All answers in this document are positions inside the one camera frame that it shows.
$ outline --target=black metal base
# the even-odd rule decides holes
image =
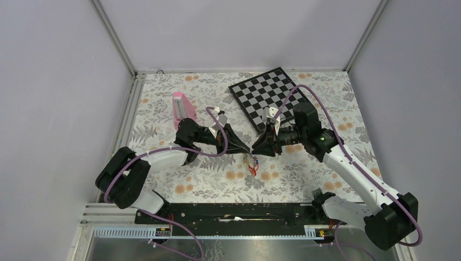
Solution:
[[[157,215],[174,220],[197,236],[293,236],[305,235],[304,225],[329,225],[319,220],[310,203],[166,203]],[[235,217],[245,221],[234,221]],[[137,212],[136,224],[164,223]],[[173,229],[174,236],[187,236],[182,229]]]

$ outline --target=small object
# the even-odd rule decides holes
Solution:
[[[258,134],[261,134],[266,124],[263,120],[264,108],[275,107],[278,109],[294,86],[296,84],[279,67],[236,83],[229,89],[250,120],[251,125]],[[293,119],[291,109],[296,104],[307,101],[306,96],[300,90],[296,90],[280,114],[281,124]]]
[[[248,165],[248,169],[254,177],[256,177],[256,173],[259,169],[259,160],[256,156],[252,156],[251,154],[245,153],[244,154],[244,164]]]
[[[175,92],[173,94],[173,115],[175,129],[178,130],[179,122],[185,118],[191,118],[193,121],[197,121],[197,112],[194,106],[182,92]]]

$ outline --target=metal frame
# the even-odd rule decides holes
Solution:
[[[156,70],[148,70],[148,71],[138,71],[138,73],[144,74],[153,74],[153,73],[231,73],[231,72],[249,72],[249,73],[263,73],[273,68],[259,68],[259,69],[216,69],[216,70],[163,70],[163,69],[156,69]],[[336,68],[336,69],[287,69],[285,70],[286,73],[289,72],[342,72],[343,69]]]
[[[133,77],[136,76],[136,68],[134,67],[133,63],[131,62],[127,51],[125,50],[125,48],[123,48],[122,42],[120,41],[120,38],[118,37],[117,33],[115,32],[114,27],[110,23],[110,20],[107,17],[107,14],[105,13],[101,2],[99,0],[91,0],[91,3],[93,4],[93,7],[95,8],[96,13],[98,13],[98,16],[101,19],[101,22],[104,25],[107,33],[109,34],[109,37],[112,40],[112,43],[114,44],[115,49],[117,50],[120,57],[122,58],[123,63],[127,67],[127,69],[130,72],[131,76],[133,76]]]
[[[134,223],[136,215],[135,208],[127,208],[127,209],[119,209],[114,204],[105,204],[105,203],[88,203],[85,208],[85,212],[79,226],[77,240],[75,245],[72,248],[72,252],[70,253],[68,261],[86,261],[88,254],[92,248],[92,240],[99,235],[95,234],[95,231],[111,228],[112,230],[129,230],[129,228],[133,228],[131,230],[144,230],[145,229],[152,229],[155,227],[164,227],[163,225],[136,225]],[[325,228],[327,229],[327,225],[312,225],[307,226],[306,229],[314,229],[314,228]],[[125,234],[125,238],[136,238],[136,235]],[[246,239],[300,239],[300,237],[220,237],[222,240],[239,240],[242,238]],[[406,246],[402,245],[395,245],[396,252],[399,258],[399,261],[416,261],[415,255],[413,251]]]
[[[123,105],[123,112],[117,127],[112,148],[110,150],[109,159],[121,147],[128,146],[131,135],[131,128],[133,128],[136,111],[138,110],[139,100],[142,94],[142,87],[146,79],[145,73],[137,73],[133,81],[133,85],[125,99]]]
[[[131,62],[131,59],[123,47],[123,44],[117,35],[114,27],[112,26],[112,23],[109,20],[109,17],[107,16],[100,0],[90,0],[92,5],[95,8],[96,13],[98,14],[99,18],[101,19],[102,24],[104,25],[107,33],[109,34],[109,37],[111,41],[114,44],[115,49],[121,56],[123,63],[127,67],[128,71],[130,74],[135,77],[138,74],[138,71],[134,67],[133,63]],[[357,56],[361,52],[363,46],[365,45],[366,41],[368,40],[368,37],[370,36],[371,32],[375,28],[376,23],[378,22],[380,16],[382,15],[385,7],[389,3],[390,0],[381,0],[378,7],[376,8],[375,12],[373,13],[370,22],[365,28],[365,31],[363,32],[362,36],[360,37],[359,42],[357,43],[354,51],[352,52],[351,57],[347,61],[345,67],[343,69],[290,69],[290,72],[300,72],[300,71],[345,71],[347,73],[350,72],[355,60],[357,59]],[[156,69],[155,71],[142,71],[143,74],[148,74],[148,73],[157,73],[161,71],[162,73],[200,73],[200,72],[248,72],[248,71],[254,71],[254,72],[264,72],[267,71],[265,69],[256,69],[256,70],[167,70],[164,72],[161,68]]]
[[[386,6],[388,5],[389,1],[390,0],[381,0],[380,1],[378,7],[375,10],[375,13],[371,17],[371,20],[368,23],[368,25],[366,26],[365,31],[362,34],[362,37],[360,37],[360,40],[359,40],[356,48],[352,52],[352,55],[349,58],[349,61],[347,61],[347,64],[344,67],[343,71],[345,71],[347,73],[349,73],[351,71],[352,66],[356,62],[358,55],[362,51],[366,41],[368,40],[368,37],[370,37],[371,32],[375,28],[376,23],[378,22],[379,18],[381,17],[381,15],[382,15],[384,9],[386,8]]]
[[[363,49],[367,39],[373,31],[378,19],[380,18],[384,8],[387,6],[390,0],[381,0],[375,13],[373,14],[369,24],[367,25],[362,37],[360,38],[357,46],[355,47],[349,61],[343,69],[290,69],[289,72],[301,72],[301,71],[345,71],[350,72],[354,62],[357,59],[360,51]],[[111,41],[114,44],[117,52],[121,56],[127,70],[134,77],[133,84],[130,87],[127,98],[123,105],[123,113],[118,123],[117,133],[114,137],[114,142],[109,153],[109,158],[114,154],[120,147],[127,146],[130,139],[131,128],[133,127],[135,114],[138,109],[140,96],[146,75],[150,73],[164,73],[161,69],[156,71],[140,71],[138,72],[130,60],[129,55],[123,48],[119,37],[116,34],[114,27],[112,26],[106,12],[100,2],[100,0],[90,0],[98,14],[101,22],[103,23]],[[264,72],[266,70],[170,70],[166,73],[199,73],[199,72]],[[136,215],[136,209],[118,209],[114,204],[105,203],[88,203],[85,212],[82,217],[81,224],[78,228],[74,246],[69,255],[71,261],[85,261],[88,257],[88,253],[91,251],[91,242],[94,238],[95,228],[110,226],[110,227],[146,227],[146,225],[136,225],[134,223]],[[327,226],[311,226],[311,228],[327,228]],[[396,245],[397,255],[401,261],[416,261],[415,254],[410,247]]]

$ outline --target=floral tablecloth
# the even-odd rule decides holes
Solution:
[[[167,146],[174,142],[172,94],[183,92],[197,110],[197,122],[209,126],[212,119],[206,106],[218,106],[226,112],[228,123],[239,138],[251,147],[256,131],[240,109],[228,87],[258,73],[185,73],[148,74],[130,137],[129,147],[137,153]],[[341,137],[351,151],[373,173],[381,176],[359,108],[345,72],[289,72],[296,84],[312,87],[326,105]],[[319,104],[319,118],[329,128]],[[212,146],[198,144],[205,152]],[[182,167],[149,173],[144,186],[154,189],[169,202],[310,202],[311,192],[321,188],[349,201],[360,197],[334,171],[308,155],[302,145],[286,146],[281,156],[259,156],[259,170],[253,177],[243,164],[241,154],[219,158],[198,156]]]

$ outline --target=pink object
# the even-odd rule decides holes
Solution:
[[[194,106],[184,93],[179,91],[173,94],[173,114],[176,130],[178,130],[178,124],[182,119],[191,118],[197,121],[197,112],[195,112]]]

